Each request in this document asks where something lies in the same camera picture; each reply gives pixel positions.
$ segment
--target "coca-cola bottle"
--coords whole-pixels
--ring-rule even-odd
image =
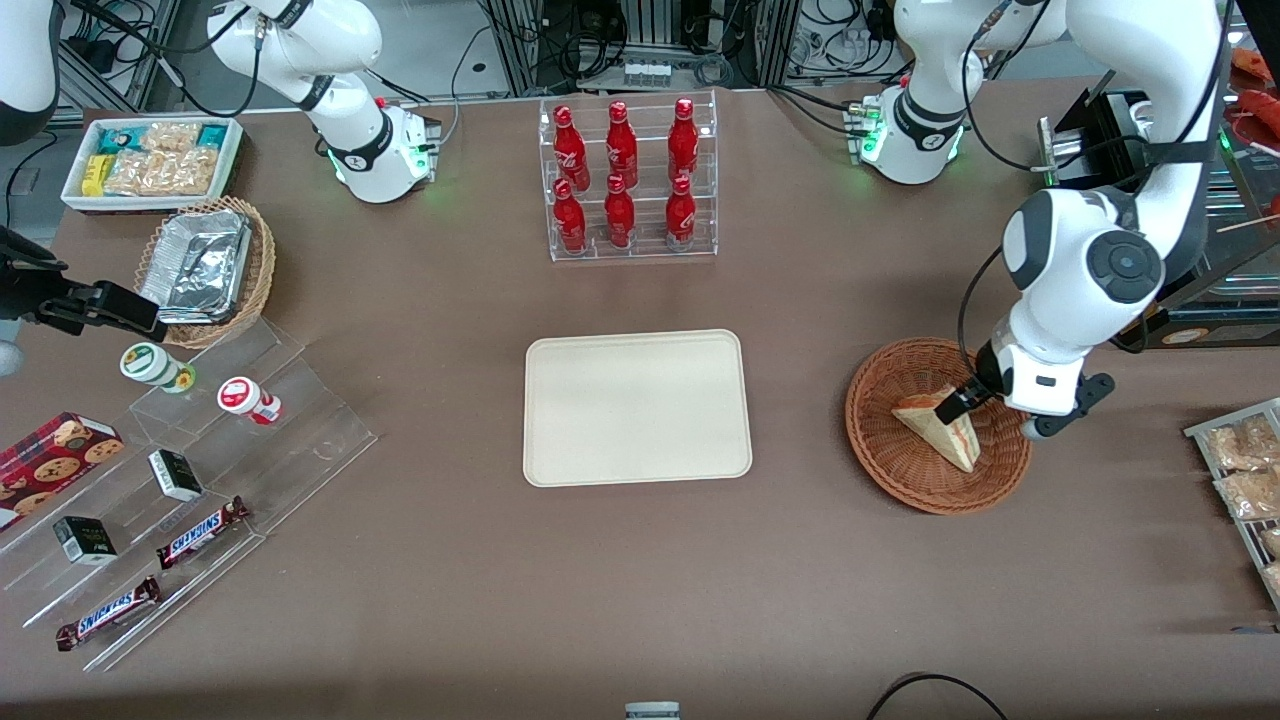
[[[671,183],[667,199],[667,247],[684,252],[694,242],[694,214],[698,202],[689,193],[689,176],[680,176]]]
[[[609,102],[609,135],[604,138],[609,152],[609,172],[622,176],[627,188],[640,182],[640,160],[636,155],[636,131],[627,120],[627,104]]]
[[[586,169],[586,143],[582,133],[573,127],[573,113],[559,105],[552,113],[556,118],[556,164],[561,176],[573,183],[573,190],[585,192],[591,187],[591,173]]]
[[[687,97],[676,100],[676,122],[667,136],[667,174],[672,182],[682,174],[694,176],[698,169],[698,127],[694,124],[694,101]]]
[[[582,214],[582,205],[573,197],[573,186],[567,179],[556,178],[552,190],[556,193],[552,214],[556,215],[561,245],[564,252],[581,255],[586,252],[586,215]]]
[[[618,250],[627,250],[636,236],[636,206],[627,193],[622,176],[609,176],[609,196],[604,199],[604,215],[609,220],[609,242]]]

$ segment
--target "table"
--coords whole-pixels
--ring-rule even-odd
[[[1032,156],[1034,119],[1087,82],[989,83],[983,129]],[[966,141],[934,183],[893,186],[764,92],[718,101],[721,255],[639,268],[548,260],[536,102],[467,105],[438,182],[385,206],[334,181],[303,115],[244,115],[236,192],[279,252],[266,314],[381,439],[111,673],[0,607],[4,716],[585,719],[677,700],[696,720],[835,719],[913,670],[1012,717],[1274,716],[1276,641],[1226,633],[1272,616],[1180,429],[1280,395],[1275,354],[1102,348],[1089,368],[1119,389],[1037,446],[1010,500],[904,507],[854,459],[846,386],[882,343],[952,334],[1038,178]],[[72,277],[129,282],[155,223],[68,211],[55,249]],[[973,342],[1014,297],[987,278]],[[531,342],[698,328],[742,341],[746,477],[525,482]],[[5,445],[141,393],[115,368],[128,334],[20,340]],[[982,712],[914,685],[882,717]]]

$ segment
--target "acrylic bottle rack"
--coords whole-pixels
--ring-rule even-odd
[[[698,169],[690,177],[690,192],[698,204],[694,217],[694,237],[689,250],[673,252],[667,247],[667,199],[671,196],[671,178],[667,173],[667,135],[675,120],[676,100],[694,101],[694,124],[698,126]],[[539,113],[539,155],[543,170],[543,199],[547,205],[547,234],[552,260],[593,261],[627,260],[644,258],[654,260],[681,260],[705,258],[719,250],[717,199],[717,110],[712,92],[636,94],[623,96],[627,115],[636,132],[640,164],[640,182],[630,190],[636,209],[636,237],[628,250],[616,249],[608,240],[604,217],[604,199],[608,195],[605,179],[609,161],[604,138],[609,132],[608,106],[591,96],[557,97],[543,100]],[[552,183],[559,177],[556,165],[556,123],[552,110],[567,105],[573,111],[573,124],[586,142],[586,165],[591,173],[591,186],[577,193],[586,214],[586,252],[570,255],[559,242],[556,217],[552,213],[556,197]]]
[[[179,610],[257,548],[291,512],[376,439],[346,402],[320,382],[302,346],[266,320],[191,360],[196,387],[183,395],[151,389],[113,421],[125,448],[110,465],[46,502],[37,518],[0,536],[4,601],[23,626],[49,638],[58,628],[155,575],[163,593],[91,635],[72,652],[88,670],[108,670]],[[218,407],[223,380],[247,375],[282,400],[282,418],[257,425]],[[204,493],[193,502],[164,496],[147,456],[157,447],[183,454]],[[156,548],[241,496],[251,515],[168,570]],[[102,566],[68,562],[52,524],[64,515],[97,518],[118,557]]]

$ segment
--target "brown wicker basket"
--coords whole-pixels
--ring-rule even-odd
[[[253,237],[250,240],[248,259],[244,261],[244,279],[241,282],[239,299],[237,300],[238,309],[230,320],[220,325],[169,325],[169,334],[164,338],[166,345],[202,350],[224,337],[234,337],[257,320],[266,305],[266,297],[271,292],[271,274],[275,272],[275,240],[271,237],[271,228],[266,227],[262,215],[252,205],[237,197],[219,197],[183,208],[177,214],[212,213],[215,210],[243,213],[253,222]],[[134,292],[142,290],[142,281],[147,277],[151,254],[155,252],[159,240],[160,228],[157,227],[151,233],[151,242],[142,251],[142,261],[138,264],[137,272],[133,273]]]
[[[1004,402],[969,414],[982,447],[973,473],[948,462],[891,411],[909,395],[960,386],[968,377],[955,342],[911,338],[877,350],[849,386],[845,429],[858,460],[886,492],[925,512],[986,510],[1014,492],[1030,462],[1032,443],[1021,433],[1027,415]]]

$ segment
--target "cookie box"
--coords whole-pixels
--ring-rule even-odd
[[[0,452],[0,530],[124,447],[115,428],[63,413]]]

